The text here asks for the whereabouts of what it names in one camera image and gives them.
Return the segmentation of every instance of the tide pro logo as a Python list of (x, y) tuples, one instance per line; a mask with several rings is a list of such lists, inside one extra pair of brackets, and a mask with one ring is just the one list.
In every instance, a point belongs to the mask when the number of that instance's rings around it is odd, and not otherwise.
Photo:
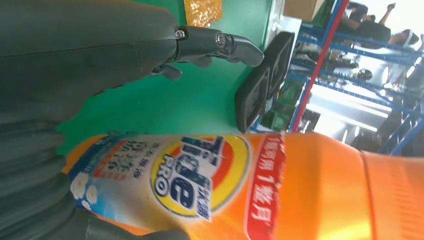
[(172, 213), (210, 221), (243, 184), (248, 167), (249, 148), (238, 136), (182, 137), (153, 164), (150, 186)]

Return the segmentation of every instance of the orange detergent bottle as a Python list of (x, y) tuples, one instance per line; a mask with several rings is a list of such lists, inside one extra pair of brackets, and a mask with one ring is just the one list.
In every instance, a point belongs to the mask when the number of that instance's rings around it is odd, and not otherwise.
[(137, 235), (424, 239), (424, 159), (319, 134), (101, 135), (62, 171), (78, 206)]

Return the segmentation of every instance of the white flower graphic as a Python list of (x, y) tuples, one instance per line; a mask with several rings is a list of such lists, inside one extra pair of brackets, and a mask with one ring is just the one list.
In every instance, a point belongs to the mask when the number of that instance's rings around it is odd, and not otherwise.
[(89, 181), (88, 173), (80, 172), (70, 184), (70, 191), (75, 199), (82, 199), (86, 192), (86, 184)]
[(97, 203), (97, 188), (94, 185), (90, 185), (85, 193), (87, 200), (91, 204)]
[(90, 204), (88, 202), (86, 202), (85, 200), (82, 200), (82, 205), (84, 206), (84, 208), (86, 208), (87, 210), (92, 210), (92, 208), (90, 207)]

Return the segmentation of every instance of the metal screw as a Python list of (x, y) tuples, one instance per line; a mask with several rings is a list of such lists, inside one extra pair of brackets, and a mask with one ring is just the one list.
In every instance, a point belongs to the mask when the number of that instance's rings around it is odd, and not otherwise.
[(177, 30), (175, 32), (176, 39), (182, 39), (186, 36), (186, 33), (183, 30)]
[(224, 45), (225, 44), (224, 35), (222, 35), (221, 33), (218, 33), (218, 35), (216, 35), (216, 43), (219, 45)]

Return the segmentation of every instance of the black object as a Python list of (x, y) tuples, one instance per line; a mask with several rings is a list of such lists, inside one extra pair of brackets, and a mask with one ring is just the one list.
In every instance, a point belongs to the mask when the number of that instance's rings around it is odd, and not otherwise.
[(280, 32), (265, 50), (263, 64), (271, 68), (270, 81), (266, 99), (271, 99), (278, 92), (286, 77), (290, 64), (290, 54), (294, 44), (295, 34)]
[(0, 239), (187, 240), (179, 230), (134, 236), (76, 209), (56, 126), (104, 89), (148, 74), (177, 79), (172, 62), (219, 57), (255, 67), (261, 51), (123, 0), (2, 1), (0, 31)]
[(289, 69), (294, 33), (280, 32), (265, 50), (263, 62), (256, 67), (235, 94), (237, 128), (245, 133), (273, 98)]
[(245, 133), (261, 112), (267, 100), (270, 67), (266, 64), (253, 69), (235, 94), (235, 120), (240, 132)]

